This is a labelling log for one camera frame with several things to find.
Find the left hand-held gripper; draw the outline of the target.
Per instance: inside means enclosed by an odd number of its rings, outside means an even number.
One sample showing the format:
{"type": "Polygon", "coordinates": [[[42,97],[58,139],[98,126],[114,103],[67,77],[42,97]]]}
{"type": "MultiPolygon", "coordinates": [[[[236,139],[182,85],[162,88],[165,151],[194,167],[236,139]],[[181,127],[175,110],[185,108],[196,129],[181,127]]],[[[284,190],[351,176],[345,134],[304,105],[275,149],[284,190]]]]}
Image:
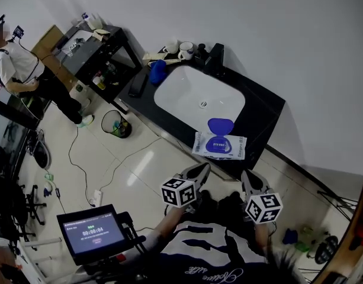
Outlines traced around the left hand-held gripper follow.
{"type": "Polygon", "coordinates": [[[197,190],[206,183],[211,167],[209,163],[198,163],[167,178],[161,185],[162,200],[173,208],[185,208],[197,200],[197,190]]]}

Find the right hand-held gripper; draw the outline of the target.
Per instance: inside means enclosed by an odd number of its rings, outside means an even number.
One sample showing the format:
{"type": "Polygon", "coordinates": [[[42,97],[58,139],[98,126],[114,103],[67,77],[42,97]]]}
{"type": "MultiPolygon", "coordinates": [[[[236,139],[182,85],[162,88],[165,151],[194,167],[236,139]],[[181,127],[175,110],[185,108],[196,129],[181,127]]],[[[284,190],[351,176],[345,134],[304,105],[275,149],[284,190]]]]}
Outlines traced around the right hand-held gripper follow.
{"type": "Polygon", "coordinates": [[[242,172],[241,182],[242,191],[247,195],[250,192],[267,192],[249,197],[245,208],[246,215],[255,224],[274,222],[283,209],[279,193],[268,193],[272,191],[268,181],[252,170],[242,172]]]}

